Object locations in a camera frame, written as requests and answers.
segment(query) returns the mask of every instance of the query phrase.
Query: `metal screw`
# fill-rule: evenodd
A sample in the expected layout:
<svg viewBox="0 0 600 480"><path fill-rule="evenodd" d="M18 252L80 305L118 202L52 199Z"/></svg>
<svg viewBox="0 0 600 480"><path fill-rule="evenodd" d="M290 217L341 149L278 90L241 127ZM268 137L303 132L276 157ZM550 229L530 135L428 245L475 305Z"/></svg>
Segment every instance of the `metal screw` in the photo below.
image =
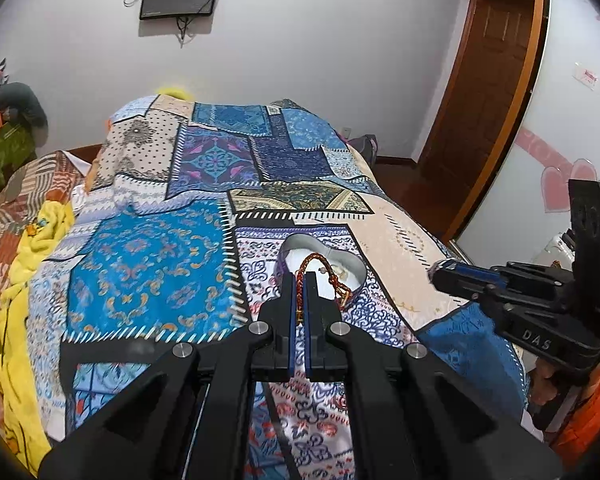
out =
<svg viewBox="0 0 600 480"><path fill-rule="evenodd" d="M269 325L264 321L254 321L249 325L249 332L255 335L262 335L269 330Z"/></svg>
<svg viewBox="0 0 600 480"><path fill-rule="evenodd" d="M414 359L422 359L425 355L427 355L427 347L421 343L411 343L409 346L407 346L407 354Z"/></svg>
<svg viewBox="0 0 600 480"><path fill-rule="evenodd" d="M191 346L189 343L178 343L173 347L172 352L176 357L189 357L191 352L193 352L193 346Z"/></svg>
<svg viewBox="0 0 600 480"><path fill-rule="evenodd" d="M335 335L347 335L351 332L351 327L342 321L331 323L330 329Z"/></svg>

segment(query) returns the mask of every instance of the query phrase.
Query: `yellow blanket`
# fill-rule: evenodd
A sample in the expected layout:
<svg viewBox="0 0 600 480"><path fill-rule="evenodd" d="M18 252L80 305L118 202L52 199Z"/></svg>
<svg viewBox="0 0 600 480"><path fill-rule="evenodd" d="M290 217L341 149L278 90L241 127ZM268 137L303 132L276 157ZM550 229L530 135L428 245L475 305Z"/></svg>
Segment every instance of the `yellow blanket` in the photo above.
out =
<svg viewBox="0 0 600 480"><path fill-rule="evenodd" d="M34 475L51 449L40 422L33 371L27 351L27 283L74 224L71 203L43 203L38 223L28 226L9 270L11 286L0 296L0 393L4 400L5 439Z"/></svg>

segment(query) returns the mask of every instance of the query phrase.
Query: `bed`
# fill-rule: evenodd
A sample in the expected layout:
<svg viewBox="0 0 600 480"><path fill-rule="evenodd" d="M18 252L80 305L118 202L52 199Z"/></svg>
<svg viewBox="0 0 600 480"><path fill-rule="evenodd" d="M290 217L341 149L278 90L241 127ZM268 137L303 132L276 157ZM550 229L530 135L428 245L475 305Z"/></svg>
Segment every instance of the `bed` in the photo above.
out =
<svg viewBox="0 0 600 480"><path fill-rule="evenodd" d="M82 179L70 174L61 202ZM155 360L130 340L214 344L256 320L278 294L276 260L292 234L363 260L366 280L346 321L387 345L423 342L520 420L526 379L515 348L476 304L427 280L446 247L298 104L137 99L110 119L92 177L75 224L28 281L25 327L13 336L27 352L0 353L0 368L11 363L30 378L0 390L10 392L5 439L32 473ZM256 387L245 478L353 478L344 387L310 383L296 341L293 379ZM31 406L32 416L17 415Z"/></svg>

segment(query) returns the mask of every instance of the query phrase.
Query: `human hand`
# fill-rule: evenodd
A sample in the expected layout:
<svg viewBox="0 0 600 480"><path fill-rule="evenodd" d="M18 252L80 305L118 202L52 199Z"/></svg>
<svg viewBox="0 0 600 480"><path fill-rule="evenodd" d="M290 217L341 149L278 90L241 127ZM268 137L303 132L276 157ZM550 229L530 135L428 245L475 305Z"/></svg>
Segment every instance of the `human hand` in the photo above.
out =
<svg viewBox="0 0 600 480"><path fill-rule="evenodd" d="M530 373L533 379L528 394L530 402L538 406L544 406L550 400L555 398L555 396L558 394L558 389L551 382L551 377L556 371L557 368L551 363L548 363L542 359L538 359L536 361L536 368L531 370ZM599 384L600 364L595 367L589 375L589 382L584 387L580 396L580 400L589 399L589 397L595 393Z"/></svg>

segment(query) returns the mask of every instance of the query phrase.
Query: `door panel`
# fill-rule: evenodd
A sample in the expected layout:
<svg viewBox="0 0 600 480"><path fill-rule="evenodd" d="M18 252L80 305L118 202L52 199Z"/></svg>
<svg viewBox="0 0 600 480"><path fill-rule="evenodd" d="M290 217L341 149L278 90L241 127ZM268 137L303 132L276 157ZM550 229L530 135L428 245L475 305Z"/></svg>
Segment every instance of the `door panel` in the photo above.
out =
<svg viewBox="0 0 600 480"><path fill-rule="evenodd" d="M531 0L476 0L458 78L422 174L462 202L484 167L516 91L529 41Z"/></svg>

